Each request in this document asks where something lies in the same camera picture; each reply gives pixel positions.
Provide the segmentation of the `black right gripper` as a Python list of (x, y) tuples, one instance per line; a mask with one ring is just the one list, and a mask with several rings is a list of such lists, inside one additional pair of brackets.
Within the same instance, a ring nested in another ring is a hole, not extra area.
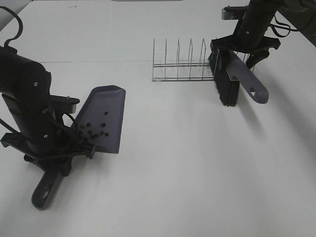
[(230, 51), (250, 54), (246, 61), (248, 69), (269, 57), (268, 49), (278, 49), (280, 41), (277, 38), (264, 36), (272, 20), (272, 15), (250, 16), (245, 15), (239, 19), (232, 35), (213, 39), (210, 43), (211, 50), (218, 49), (217, 70), (226, 73), (230, 62)]

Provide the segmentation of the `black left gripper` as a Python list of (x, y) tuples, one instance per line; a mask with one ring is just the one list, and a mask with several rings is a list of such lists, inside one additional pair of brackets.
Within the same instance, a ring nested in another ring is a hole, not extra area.
[(0, 140), (6, 147), (13, 147), (24, 154), (24, 160), (37, 165), (43, 170), (50, 166), (60, 165), (63, 177), (68, 177), (72, 169), (72, 160), (75, 156), (84, 155), (93, 159), (95, 145), (87, 138), (81, 141), (77, 130), (65, 126), (62, 122), (49, 120), (53, 126), (53, 134), (48, 133), (34, 135), (33, 137), (17, 131), (4, 120), (0, 124), (10, 132)]

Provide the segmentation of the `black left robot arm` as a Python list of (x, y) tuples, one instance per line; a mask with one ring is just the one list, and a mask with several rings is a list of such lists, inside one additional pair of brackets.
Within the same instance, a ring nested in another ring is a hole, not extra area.
[(77, 98), (50, 94), (51, 73), (9, 47), (0, 49), (0, 93), (18, 129), (3, 120), (9, 132), (0, 140), (24, 153), (25, 160), (44, 170), (56, 165), (68, 176), (75, 156), (94, 155), (94, 145), (79, 133), (72, 116)]

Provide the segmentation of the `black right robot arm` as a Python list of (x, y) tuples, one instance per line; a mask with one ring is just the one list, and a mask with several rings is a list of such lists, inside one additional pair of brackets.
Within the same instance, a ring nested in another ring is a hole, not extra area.
[(222, 58), (222, 65), (228, 62), (228, 51), (249, 54), (248, 68), (268, 58), (269, 49), (278, 49), (280, 41), (264, 36), (280, 5), (276, 0), (251, 0), (247, 6), (226, 6), (222, 9), (223, 20), (237, 20), (232, 35), (213, 39), (209, 56), (212, 72)]

